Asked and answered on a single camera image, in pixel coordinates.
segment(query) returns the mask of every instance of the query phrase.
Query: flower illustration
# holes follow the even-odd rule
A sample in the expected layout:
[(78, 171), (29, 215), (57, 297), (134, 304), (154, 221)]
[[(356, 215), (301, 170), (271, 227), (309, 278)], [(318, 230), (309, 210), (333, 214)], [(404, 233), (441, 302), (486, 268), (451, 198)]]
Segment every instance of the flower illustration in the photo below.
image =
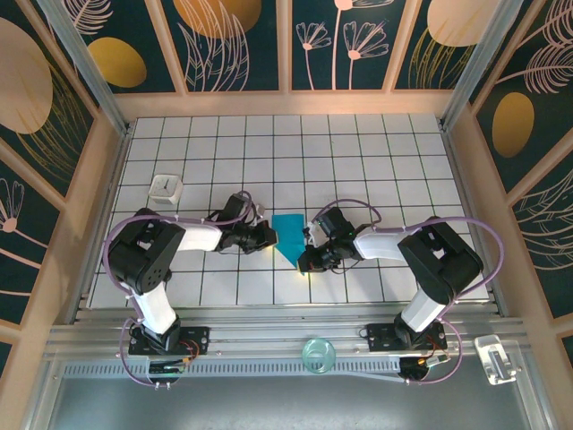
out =
[(14, 181), (10, 192), (8, 182), (3, 177), (0, 178), (0, 231), (5, 233), (16, 231), (23, 202), (24, 185)]
[(355, 60), (388, 54), (389, 45), (383, 43), (385, 38), (384, 22), (378, 25), (366, 22), (358, 32), (356, 32), (356, 21), (344, 25), (344, 41), (348, 58), (350, 58), (349, 90), (352, 90), (352, 72)]
[(332, 89), (337, 88), (337, 46), (338, 46), (338, 29), (340, 28), (340, 15), (343, 11), (351, 9), (365, 9), (367, 7), (386, 6), (394, 3), (394, 0), (334, 0), (337, 7), (337, 21), (334, 25), (334, 43), (332, 44)]
[(296, 24), (296, 34), (301, 41), (304, 49), (304, 57), (306, 58), (306, 72), (308, 73), (308, 81), (311, 84), (311, 90), (314, 90), (312, 83), (311, 66), (308, 60), (308, 51), (319, 49), (321, 47), (328, 47), (332, 44), (332, 39), (328, 38), (328, 32), (324, 28), (324, 22), (317, 24), (313, 22), (306, 27), (304, 22)]

